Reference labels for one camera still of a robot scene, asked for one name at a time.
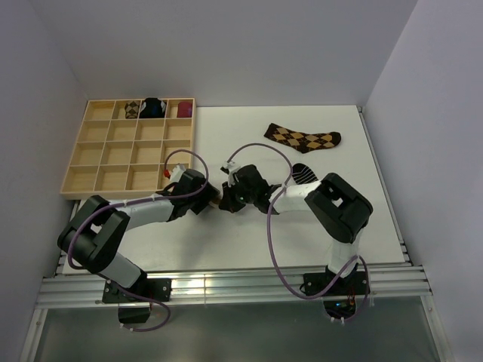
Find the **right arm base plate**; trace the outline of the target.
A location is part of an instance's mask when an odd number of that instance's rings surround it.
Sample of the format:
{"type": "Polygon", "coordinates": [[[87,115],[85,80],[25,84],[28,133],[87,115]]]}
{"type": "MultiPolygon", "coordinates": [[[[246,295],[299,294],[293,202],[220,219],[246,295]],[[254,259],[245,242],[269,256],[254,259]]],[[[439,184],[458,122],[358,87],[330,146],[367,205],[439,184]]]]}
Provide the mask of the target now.
{"type": "MultiPolygon", "coordinates": [[[[299,290],[306,296],[313,296],[323,291],[334,276],[335,274],[328,268],[324,272],[305,273],[299,290]]],[[[325,312],[330,318],[346,321],[358,310],[356,298],[360,296],[363,298],[362,302],[367,302],[370,291],[366,273],[354,268],[348,276],[338,278],[324,295],[324,297],[336,297],[334,300],[323,302],[325,312]]]]}

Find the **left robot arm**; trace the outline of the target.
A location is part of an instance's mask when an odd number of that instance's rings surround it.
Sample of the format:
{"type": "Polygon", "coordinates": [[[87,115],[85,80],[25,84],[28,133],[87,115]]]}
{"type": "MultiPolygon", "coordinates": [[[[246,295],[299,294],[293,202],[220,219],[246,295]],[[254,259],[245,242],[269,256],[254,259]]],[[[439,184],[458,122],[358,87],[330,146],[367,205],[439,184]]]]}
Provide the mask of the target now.
{"type": "Polygon", "coordinates": [[[146,273],[118,251],[124,234],[152,223],[173,222],[187,211],[199,214],[219,195],[205,176],[180,168],[165,189],[145,198],[111,203],[89,197],[63,229],[57,246],[93,275],[101,275],[120,286],[130,301],[146,295],[146,273]]]}

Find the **tan brown striped sock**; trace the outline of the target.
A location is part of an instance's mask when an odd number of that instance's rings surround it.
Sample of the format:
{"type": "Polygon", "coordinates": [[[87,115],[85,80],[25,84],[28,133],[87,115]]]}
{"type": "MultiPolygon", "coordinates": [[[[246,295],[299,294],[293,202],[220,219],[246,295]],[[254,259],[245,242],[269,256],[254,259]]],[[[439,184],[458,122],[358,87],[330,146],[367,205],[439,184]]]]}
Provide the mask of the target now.
{"type": "Polygon", "coordinates": [[[223,198],[223,195],[221,193],[218,193],[210,200],[209,204],[214,208],[218,208],[220,206],[222,198],[223,198]]]}

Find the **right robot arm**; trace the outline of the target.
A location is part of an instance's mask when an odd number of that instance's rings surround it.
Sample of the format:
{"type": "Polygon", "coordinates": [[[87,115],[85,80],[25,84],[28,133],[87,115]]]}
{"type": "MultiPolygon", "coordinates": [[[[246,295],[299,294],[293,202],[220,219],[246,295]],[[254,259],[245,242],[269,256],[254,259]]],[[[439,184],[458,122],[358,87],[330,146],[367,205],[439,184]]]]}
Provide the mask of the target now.
{"type": "Polygon", "coordinates": [[[221,171],[228,176],[222,184],[219,208],[237,213],[247,204],[267,216],[310,211],[332,237],[327,286],[336,294],[352,286],[357,265],[359,236],[374,209],[370,201],[336,173],[319,179],[302,163],[291,167],[293,186],[270,185],[253,164],[244,167],[226,162],[221,171]]]}

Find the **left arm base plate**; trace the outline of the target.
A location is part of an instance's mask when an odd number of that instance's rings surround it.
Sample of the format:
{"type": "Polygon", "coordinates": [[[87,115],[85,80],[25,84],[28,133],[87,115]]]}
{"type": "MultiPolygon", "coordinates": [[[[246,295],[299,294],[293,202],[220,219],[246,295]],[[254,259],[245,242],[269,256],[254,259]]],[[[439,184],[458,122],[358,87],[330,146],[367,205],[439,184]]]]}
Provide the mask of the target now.
{"type": "Polygon", "coordinates": [[[157,330],[168,323],[171,310],[166,305],[171,298],[170,278],[144,278],[131,288],[120,287],[113,281],[106,281],[101,302],[118,306],[118,321],[122,327],[135,332],[157,330]],[[164,320],[153,327],[143,327],[152,317],[155,306],[166,311],[164,320]]]}

